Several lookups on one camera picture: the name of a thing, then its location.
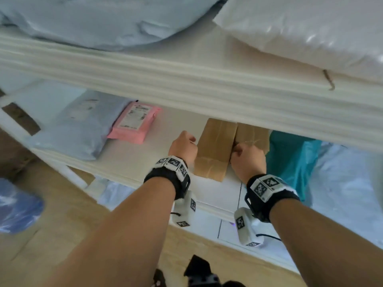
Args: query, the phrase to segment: gray plastic mailer bag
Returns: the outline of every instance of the gray plastic mailer bag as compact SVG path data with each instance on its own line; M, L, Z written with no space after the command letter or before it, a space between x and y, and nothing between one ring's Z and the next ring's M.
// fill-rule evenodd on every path
M0 0L0 22L33 37L101 50L148 44L189 27L218 0Z
M94 160L114 121L130 101L126 97L86 91L28 143L31 147L54 150L73 158Z
M383 82L383 0L228 0L215 17L260 51Z

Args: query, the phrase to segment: forearm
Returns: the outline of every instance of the forearm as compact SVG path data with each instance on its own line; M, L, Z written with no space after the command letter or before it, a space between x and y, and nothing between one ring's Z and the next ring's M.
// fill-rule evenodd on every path
M270 220L310 287L381 286L383 250L347 228L293 199Z
M150 286L174 198L168 179L148 180L72 251L46 286Z

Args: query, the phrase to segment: white shelf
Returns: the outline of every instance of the white shelf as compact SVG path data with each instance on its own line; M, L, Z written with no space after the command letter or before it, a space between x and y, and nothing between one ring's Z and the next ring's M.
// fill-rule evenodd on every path
M143 144L109 139L101 155L94 161L82 161L54 151L33 150L47 159L138 188L154 163L168 154L172 141L181 131L187 130L199 139L208 118L205 115L163 107ZM191 175L191 180L190 189L196 194L199 209L227 221L234 221L233 213L237 210L241 182L231 167L222 183L194 175Z
M0 28L0 66L77 86L383 152L383 86L261 53L212 23L103 52Z

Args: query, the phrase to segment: teal plastic bag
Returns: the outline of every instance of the teal plastic bag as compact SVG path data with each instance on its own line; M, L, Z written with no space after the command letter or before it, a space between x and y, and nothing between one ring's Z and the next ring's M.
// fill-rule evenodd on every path
M322 141L273 131L270 151L266 155L267 174L282 178L293 187L301 201L306 199L306 187L318 160Z

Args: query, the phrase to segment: pink package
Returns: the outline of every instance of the pink package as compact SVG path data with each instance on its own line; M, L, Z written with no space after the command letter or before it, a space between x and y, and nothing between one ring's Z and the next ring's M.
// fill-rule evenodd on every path
M160 110L159 107L141 102L131 102L114 123L108 138L142 144Z

